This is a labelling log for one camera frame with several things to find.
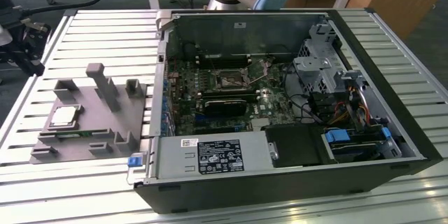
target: motherboard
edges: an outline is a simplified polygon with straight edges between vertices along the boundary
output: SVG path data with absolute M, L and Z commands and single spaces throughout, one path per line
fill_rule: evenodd
M 284 63 L 204 56 L 168 64 L 176 135 L 260 131 L 296 121 L 281 86 Z

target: white sticker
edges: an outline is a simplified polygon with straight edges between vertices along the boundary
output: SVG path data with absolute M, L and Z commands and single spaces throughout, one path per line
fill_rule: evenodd
M 194 147 L 197 146 L 197 138 L 190 138 L 190 139 L 181 139 L 180 140 L 180 146 L 181 147 Z
M 234 23 L 233 28 L 245 28 L 245 23 Z

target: green circuit board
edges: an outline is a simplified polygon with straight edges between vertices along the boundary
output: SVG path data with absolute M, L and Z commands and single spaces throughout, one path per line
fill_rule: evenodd
M 252 59 L 253 63 L 241 69 L 212 70 L 200 69 L 193 62 L 169 61 L 176 135 L 253 131 L 253 119 L 266 119 L 270 124 L 294 122 L 280 83 L 282 64 L 264 68 L 264 60 L 261 57 Z M 204 115 L 201 93 L 245 89 L 256 90 L 257 99 L 246 103 L 244 115 L 224 118 Z

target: black computer case side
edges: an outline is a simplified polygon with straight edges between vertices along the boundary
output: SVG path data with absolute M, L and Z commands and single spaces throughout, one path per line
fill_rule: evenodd
M 169 184 L 137 183 L 134 191 L 154 212 L 172 214 L 366 192 L 428 162 L 397 162 Z

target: processor chip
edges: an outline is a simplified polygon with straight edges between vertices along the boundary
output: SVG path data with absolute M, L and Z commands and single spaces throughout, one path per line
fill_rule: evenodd
M 216 78 L 217 86 L 225 88 L 240 88 L 246 86 L 241 72 L 237 70 L 221 71 Z
M 50 118 L 50 126 L 72 125 L 77 108 L 74 106 L 64 106 L 56 108 L 54 114 Z

